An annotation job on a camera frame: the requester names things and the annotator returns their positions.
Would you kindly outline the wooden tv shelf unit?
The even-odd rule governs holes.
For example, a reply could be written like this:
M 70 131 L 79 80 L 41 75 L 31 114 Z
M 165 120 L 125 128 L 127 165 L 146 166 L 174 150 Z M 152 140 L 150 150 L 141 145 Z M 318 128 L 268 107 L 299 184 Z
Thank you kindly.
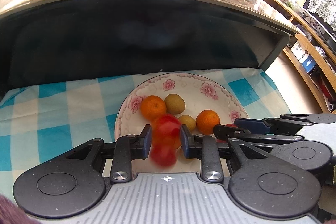
M 294 42 L 313 59 L 313 69 L 309 72 L 294 54 L 295 46 L 286 46 L 284 53 L 293 63 L 300 76 L 310 89 L 319 107 L 324 113 L 335 113 L 335 55 L 323 38 L 309 23 L 281 0 L 263 0 L 280 14 L 285 16 L 295 27 L 303 26 L 303 30 L 295 35 Z

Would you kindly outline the orange mandarin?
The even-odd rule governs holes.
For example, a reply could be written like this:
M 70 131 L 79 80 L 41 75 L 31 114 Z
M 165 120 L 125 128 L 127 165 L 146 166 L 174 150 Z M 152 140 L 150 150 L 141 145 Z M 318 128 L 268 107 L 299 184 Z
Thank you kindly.
M 204 135 L 211 135 L 213 128 L 220 122 L 218 114 L 213 110 L 203 110 L 196 118 L 197 129 Z
M 142 116 L 150 122 L 167 112 L 165 101 L 154 95 L 147 96 L 142 100 L 140 111 Z

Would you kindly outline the brown longan fruit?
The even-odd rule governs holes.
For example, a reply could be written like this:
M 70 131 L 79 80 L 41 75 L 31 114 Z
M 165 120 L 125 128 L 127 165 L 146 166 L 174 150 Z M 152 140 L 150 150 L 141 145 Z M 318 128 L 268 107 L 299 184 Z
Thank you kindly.
M 182 115 L 178 118 L 181 124 L 185 124 L 190 132 L 194 131 L 197 127 L 195 119 L 189 115 Z
M 185 110 L 185 101 L 178 94 L 169 94 L 165 98 L 167 112 L 173 115 L 181 114 Z
M 191 163 L 194 159 L 187 159 L 183 153 L 183 149 L 180 148 L 177 150 L 177 159 L 179 162 L 183 163 L 183 164 L 189 164 Z

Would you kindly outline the dark coffee table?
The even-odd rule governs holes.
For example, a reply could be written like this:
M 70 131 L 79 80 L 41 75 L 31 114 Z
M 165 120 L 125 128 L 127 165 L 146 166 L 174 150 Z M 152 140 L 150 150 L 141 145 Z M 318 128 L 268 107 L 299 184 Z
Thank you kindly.
M 206 69 L 267 69 L 297 28 L 262 0 L 1 0 L 1 93 Z

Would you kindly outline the white floral porcelain plate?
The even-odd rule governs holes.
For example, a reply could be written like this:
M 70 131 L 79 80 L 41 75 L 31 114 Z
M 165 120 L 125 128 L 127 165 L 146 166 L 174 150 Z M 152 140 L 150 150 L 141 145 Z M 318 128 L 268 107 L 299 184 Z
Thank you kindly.
M 216 123 L 233 124 L 248 115 L 241 103 L 224 87 L 191 73 L 168 73 L 139 84 L 118 111 L 114 136 L 139 133 L 146 124 L 153 128 L 154 155 L 134 160 L 134 174 L 149 172 L 199 172 L 198 159 L 186 159 L 177 137 L 185 124 L 192 134 L 212 134 Z

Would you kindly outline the red cherry tomato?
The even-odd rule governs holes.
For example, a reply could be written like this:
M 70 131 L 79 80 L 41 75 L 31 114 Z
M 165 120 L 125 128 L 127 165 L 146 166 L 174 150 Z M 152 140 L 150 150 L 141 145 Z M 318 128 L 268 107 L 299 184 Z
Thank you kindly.
M 177 161 L 175 149 L 168 145 L 155 145 L 150 151 L 151 160 L 161 167 L 173 166 Z
M 234 125 L 234 124 L 225 124 L 225 126 L 228 126 L 228 127 L 232 127 L 232 128 L 237 128 L 237 126 L 236 125 Z M 227 143 L 227 141 L 225 141 L 225 140 L 221 140 L 221 139 L 216 139 L 216 141 L 218 142 L 218 143 Z

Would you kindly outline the large red yellow apple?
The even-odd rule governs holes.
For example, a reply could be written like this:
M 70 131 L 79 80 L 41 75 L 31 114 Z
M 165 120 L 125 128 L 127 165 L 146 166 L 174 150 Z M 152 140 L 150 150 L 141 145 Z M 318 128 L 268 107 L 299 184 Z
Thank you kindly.
M 181 123 L 171 114 L 163 114 L 151 122 L 153 129 L 152 145 L 168 145 L 173 149 L 181 146 Z

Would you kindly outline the white blue box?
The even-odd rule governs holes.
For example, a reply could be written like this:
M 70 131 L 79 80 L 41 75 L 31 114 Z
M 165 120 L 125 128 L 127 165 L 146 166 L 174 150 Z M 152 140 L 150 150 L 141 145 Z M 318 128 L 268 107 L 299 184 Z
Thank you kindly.
M 316 62 L 304 45 L 298 40 L 294 43 L 290 50 L 305 69 L 306 73 L 311 73 L 316 66 Z

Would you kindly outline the blue white checkered tablecloth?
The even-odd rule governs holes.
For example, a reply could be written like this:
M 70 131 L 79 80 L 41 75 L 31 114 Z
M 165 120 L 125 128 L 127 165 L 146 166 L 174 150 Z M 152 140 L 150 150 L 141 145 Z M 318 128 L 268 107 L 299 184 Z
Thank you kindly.
M 255 119 L 288 114 L 272 79 L 260 69 L 199 71 L 235 96 Z M 104 77 L 35 85 L 1 100 L 1 193 L 11 198 L 25 170 L 92 138 L 114 139 L 117 112 L 146 75 Z

